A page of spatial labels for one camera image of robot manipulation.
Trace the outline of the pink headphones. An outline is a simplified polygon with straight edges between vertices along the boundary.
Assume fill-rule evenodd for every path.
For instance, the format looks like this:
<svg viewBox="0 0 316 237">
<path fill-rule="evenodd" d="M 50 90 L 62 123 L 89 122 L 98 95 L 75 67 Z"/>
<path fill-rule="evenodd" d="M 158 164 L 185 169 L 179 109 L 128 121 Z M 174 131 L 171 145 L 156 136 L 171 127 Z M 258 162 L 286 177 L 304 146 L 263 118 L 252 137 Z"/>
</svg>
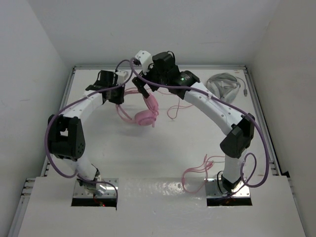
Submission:
<svg viewBox="0 0 316 237">
<path fill-rule="evenodd" d="M 118 116 L 125 122 L 131 124 L 137 124 L 139 126 L 155 126 L 155 122 L 159 115 L 159 105 L 153 94 L 149 93 L 148 97 L 143 96 L 143 101 L 147 106 L 146 110 L 140 111 L 132 118 L 128 113 L 120 106 L 116 105 L 116 111 Z"/>
</svg>

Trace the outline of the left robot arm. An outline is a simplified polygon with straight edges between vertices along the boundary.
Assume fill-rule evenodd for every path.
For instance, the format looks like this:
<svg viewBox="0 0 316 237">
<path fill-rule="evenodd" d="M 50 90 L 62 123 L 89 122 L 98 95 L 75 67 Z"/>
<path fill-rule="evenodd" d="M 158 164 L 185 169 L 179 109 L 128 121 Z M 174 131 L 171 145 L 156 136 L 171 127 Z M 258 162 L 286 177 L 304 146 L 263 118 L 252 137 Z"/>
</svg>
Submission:
<svg viewBox="0 0 316 237">
<path fill-rule="evenodd" d="M 94 84 L 89 85 L 82 97 L 67 105 L 48 120 L 45 149 L 63 160 L 83 183 L 95 184 L 101 180 L 99 170 L 85 154 L 83 124 L 105 102 L 120 105 L 128 72 L 101 70 Z"/>
</svg>

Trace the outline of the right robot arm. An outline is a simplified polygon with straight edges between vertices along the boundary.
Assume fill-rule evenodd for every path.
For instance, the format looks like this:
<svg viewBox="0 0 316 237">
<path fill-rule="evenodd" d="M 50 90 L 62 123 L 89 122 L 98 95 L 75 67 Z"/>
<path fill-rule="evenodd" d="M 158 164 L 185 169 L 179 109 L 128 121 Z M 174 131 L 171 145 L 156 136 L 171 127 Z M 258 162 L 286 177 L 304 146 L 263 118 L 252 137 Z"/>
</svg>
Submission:
<svg viewBox="0 0 316 237">
<path fill-rule="evenodd" d="M 160 87 L 192 104 L 210 118 L 225 135 L 220 148 L 225 155 L 225 166 L 221 176 L 223 188 L 231 193 L 241 182 L 241 158 L 250 146 L 254 136 L 251 114 L 238 112 L 230 104 L 218 99 L 191 71 L 180 71 L 174 57 L 169 52 L 152 56 L 146 51 L 130 59 L 131 69 L 141 66 L 136 73 L 140 80 L 135 85 L 142 94 L 147 84 L 152 91 Z"/>
</svg>

